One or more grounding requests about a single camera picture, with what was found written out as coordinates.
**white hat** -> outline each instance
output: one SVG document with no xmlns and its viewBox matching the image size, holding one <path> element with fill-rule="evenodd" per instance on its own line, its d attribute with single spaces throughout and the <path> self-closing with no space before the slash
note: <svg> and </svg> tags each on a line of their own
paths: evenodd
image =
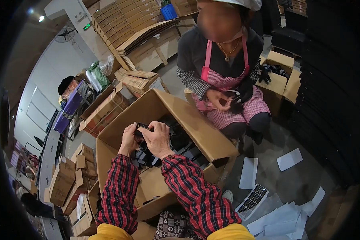
<svg viewBox="0 0 360 240">
<path fill-rule="evenodd" d="M 261 0 L 212 0 L 212 1 L 241 5 L 243 7 L 251 9 L 254 12 L 259 11 L 261 8 Z"/>
</svg>

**white sneaker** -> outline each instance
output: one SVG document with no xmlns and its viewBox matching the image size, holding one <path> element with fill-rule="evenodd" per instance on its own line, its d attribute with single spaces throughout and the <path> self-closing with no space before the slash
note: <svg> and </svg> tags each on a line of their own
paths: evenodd
<svg viewBox="0 0 360 240">
<path fill-rule="evenodd" d="M 232 193 L 231 190 L 226 190 L 226 191 L 223 193 L 222 197 L 228 199 L 231 203 L 233 202 L 233 193 Z"/>
</svg>

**black glove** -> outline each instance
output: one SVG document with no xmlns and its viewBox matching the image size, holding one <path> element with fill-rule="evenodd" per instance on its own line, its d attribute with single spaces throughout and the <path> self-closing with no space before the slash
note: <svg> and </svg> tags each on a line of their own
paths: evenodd
<svg viewBox="0 0 360 240">
<path fill-rule="evenodd" d="M 260 75 L 259 75 L 259 83 L 264 80 L 266 84 L 269 84 L 271 82 L 271 78 L 268 75 L 268 70 L 260 65 Z"/>
</svg>

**pink gingham apron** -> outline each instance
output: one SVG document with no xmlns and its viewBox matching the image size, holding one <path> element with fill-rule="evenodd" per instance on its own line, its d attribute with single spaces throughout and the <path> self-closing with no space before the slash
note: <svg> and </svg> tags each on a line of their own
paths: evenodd
<svg viewBox="0 0 360 240">
<path fill-rule="evenodd" d="M 208 40 L 206 46 L 205 65 L 202 69 L 201 79 L 215 86 L 221 92 L 232 89 L 240 84 L 241 80 L 248 75 L 250 70 L 245 37 L 241 37 L 241 40 L 243 42 L 245 69 L 240 76 L 237 78 L 225 78 L 209 68 L 211 62 L 212 42 Z M 234 114 L 230 111 L 220 112 L 210 101 L 200 101 L 194 93 L 192 94 L 192 98 L 195 100 L 197 109 L 201 112 L 206 112 L 208 119 L 210 119 L 218 129 L 223 129 L 233 122 L 245 122 L 248 124 L 254 115 L 261 112 L 267 112 L 270 114 L 269 108 L 264 102 L 263 93 L 255 86 L 253 86 L 252 97 L 243 104 L 242 114 Z"/>
</svg>

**red plaid sleeve cover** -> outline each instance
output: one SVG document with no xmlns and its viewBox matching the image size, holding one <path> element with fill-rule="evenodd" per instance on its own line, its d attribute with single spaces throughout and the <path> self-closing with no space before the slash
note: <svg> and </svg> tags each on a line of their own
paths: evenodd
<svg viewBox="0 0 360 240">
<path fill-rule="evenodd" d="M 182 155 L 163 159 L 162 175 L 177 199 L 189 212 L 195 232 L 206 239 L 211 233 L 241 219 L 231 203 L 221 197 L 217 185 L 206 182 L 203 171 Z M 133 234 L 137 229 L 137 209 L 133 205 L 136 196 L 139 171 L 130 158 L 118 154 L 112 160 L 108 179 L 103 190 L 97 224 L 108 223 Z"/>
<path fill-rule="evenodd" d="M 108 223 L 132 234 L 137 229 L 136 196 L 139 171 L 130 158 L 118 154 L 112 160 L 108 179 L 103 190 L 103 210 L 97 216 L 97 225 Z"/>
<path fill-rule="evenodd" d="M 175 154 L 164 158 L 161 171 L 200 237 L 206 239 L 232 223 L 241 223 L 230 201 L 221 197 L 219 187 L 205 181 L 201 168 L 187 157 Z"/>
</svg>

